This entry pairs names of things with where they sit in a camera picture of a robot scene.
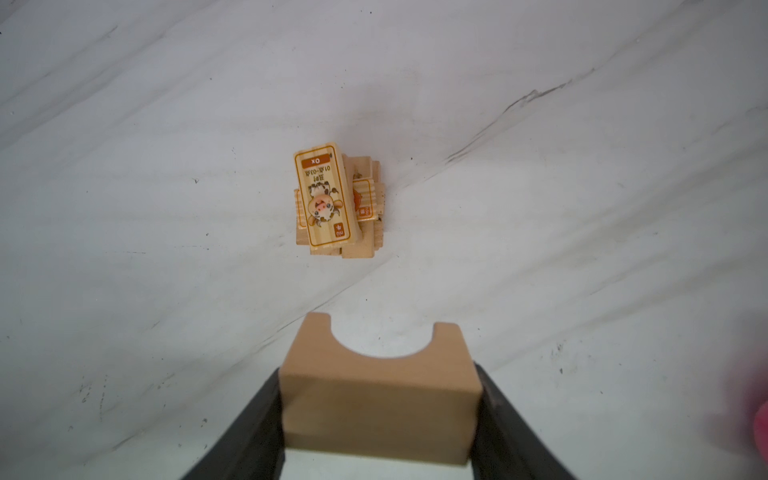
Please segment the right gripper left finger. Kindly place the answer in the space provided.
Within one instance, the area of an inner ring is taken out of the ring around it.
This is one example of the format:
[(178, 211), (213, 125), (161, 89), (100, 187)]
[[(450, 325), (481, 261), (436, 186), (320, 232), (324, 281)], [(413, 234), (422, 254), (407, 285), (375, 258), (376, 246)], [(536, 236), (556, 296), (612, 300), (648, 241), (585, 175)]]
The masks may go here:
[(184, 480), (275, 480), (285, 462), (279, 372), (274, 371)]

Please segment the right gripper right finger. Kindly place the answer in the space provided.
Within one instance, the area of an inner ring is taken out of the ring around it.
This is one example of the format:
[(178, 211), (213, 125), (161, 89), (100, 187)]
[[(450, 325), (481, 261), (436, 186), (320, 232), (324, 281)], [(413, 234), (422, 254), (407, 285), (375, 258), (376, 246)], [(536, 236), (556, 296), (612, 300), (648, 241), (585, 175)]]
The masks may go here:
[(483, 387), (470, 452), (475, 480), (575, 480), (487, 372), (476, 367)]

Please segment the plain wood block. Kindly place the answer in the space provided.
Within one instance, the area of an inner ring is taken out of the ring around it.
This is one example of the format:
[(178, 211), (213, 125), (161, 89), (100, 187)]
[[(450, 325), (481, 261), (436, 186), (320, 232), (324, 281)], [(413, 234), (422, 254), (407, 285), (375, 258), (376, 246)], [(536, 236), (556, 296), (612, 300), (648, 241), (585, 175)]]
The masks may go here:
[(296, 244), (308, 246), (309, 236), (306, 223), (305, 207), (302, 203), (301, 192), (294, 190), (294, 200), (296, 207)]
[(332, 243), (329, 245), (323, 245), (323, 246), (311, 246), (310, 247), (310, 254), (316, 255), (316, 256), (340, 256), (341, 255), (341, 244), (340, 243)]
[(361, 238), (356, 243), (346, 244), (341, 248), (341, 255), (345, 259), (373, 258), (375, 252), (383, 246), (383, 217), (386, 206), (386, 187), (382, 183), (375, 182), (376, 203), (378, 219), (374, 221), (359, 222)]

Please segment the printed wood block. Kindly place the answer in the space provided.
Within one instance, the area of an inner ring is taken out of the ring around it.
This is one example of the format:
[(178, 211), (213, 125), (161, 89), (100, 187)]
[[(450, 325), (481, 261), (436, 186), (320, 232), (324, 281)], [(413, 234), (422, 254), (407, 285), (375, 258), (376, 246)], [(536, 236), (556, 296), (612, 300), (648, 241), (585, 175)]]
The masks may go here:
[(351, 177), (338, 146), (326, 143), (299, 151), (294, 164), (309, 246), (342, 248), (358, 241)]
[(353, 181), (353, 200), (357, 220), (359, 222), (378, 219), (375, 182), (370, 178), (360, 178)]

